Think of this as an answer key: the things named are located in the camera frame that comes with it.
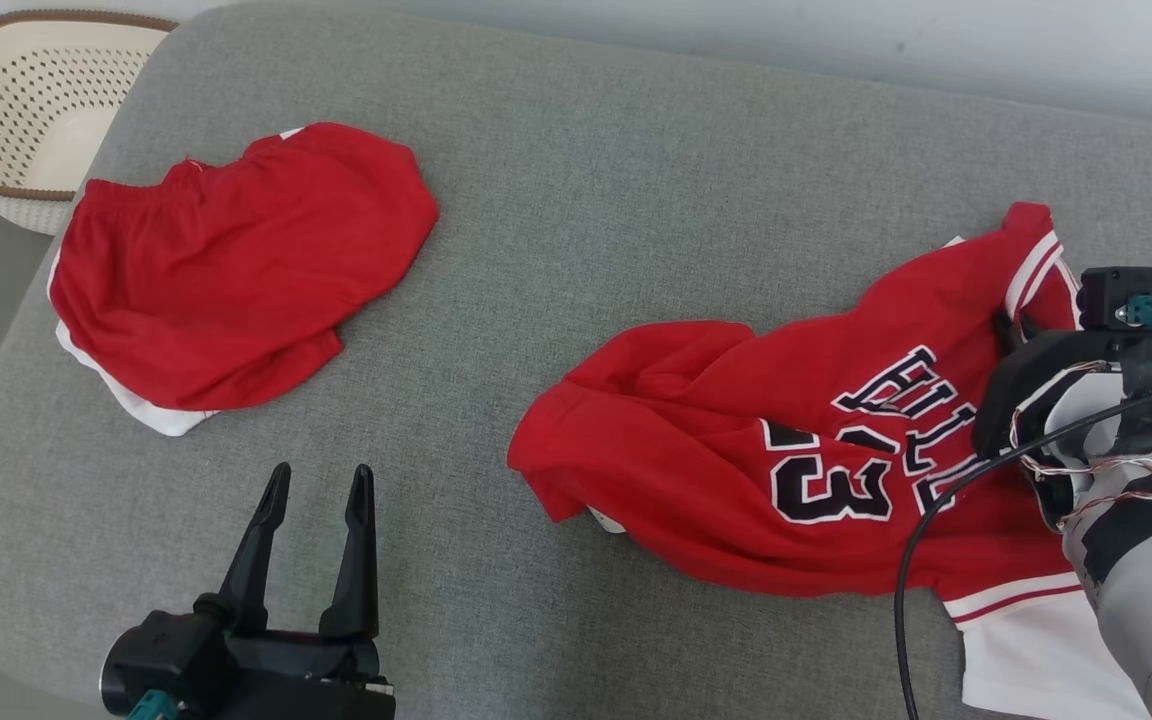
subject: red jersey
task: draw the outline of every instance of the red jersey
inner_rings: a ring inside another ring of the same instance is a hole
[[[884,275],[846,314],[757,336],[645,325],[536,400],[509,467],[554,521],[586,506],[698,579],[787,596],[884,593],[938,493],[973,468],[1001,356],[998,310],[1074,328],[1075,283],[1043,205]],[[965,623],[1078,591],[1020,470],[979,479],[910,574]]]

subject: red shorts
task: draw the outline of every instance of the red shorts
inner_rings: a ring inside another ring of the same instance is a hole
[[[410,149],[334,123],[157,187],[88,182],[50,296],[73,342],[154,406],[257,406],[340,351],[438,219]]]

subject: plastic basket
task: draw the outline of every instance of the plastic basket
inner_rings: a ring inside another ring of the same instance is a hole
[[[63,229],[109,122],[168,20],[86,10],[0,17],[0,215]]]

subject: gray upholstery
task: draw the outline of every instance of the gray upholstery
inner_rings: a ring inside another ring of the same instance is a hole
[[[289,395],[156,435],[60,350],[36,279],[0,354],[8,673],[94,702],[119,632],[223,577],[279,460],[271,620],[312,628],[366,461],[402,717],[890,719],[890,598],[711,588],[592,520],[552,525],[505,467],[517,419],[630,325],[844,310],[1013,200],[1053,206],[1075,265],[1152,264],[1152,126],[384,14],[187,23],[92,174],[152,183],[319,119],[410,145],[442,220]],[[988,717],[957,702],[943,611],[910,605],[924,717]]]

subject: robotic arm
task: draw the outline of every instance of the robotic arm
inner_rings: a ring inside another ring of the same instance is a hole
[[[194,612],[154,611],[109,649],[101,700],[132,720],[393,720],[393,687],[372,639],[376,509],[371,469],[353,476],[344,556],[319,632],[266,629],[265,578],[283,523],[291,465],[280,462],[218,593]]]
[[[1047,525],[1061,533],[1106,647],[1152,715],[1152,268],[1083,274],[1084,331],[1052,331],[1007,355],[973,427],[994,458],[941,500],[1018,460]],[[919,524],[914,544],[938,507]],[[904,647],[904,574],[897,655],[905,710],[917,717]]]

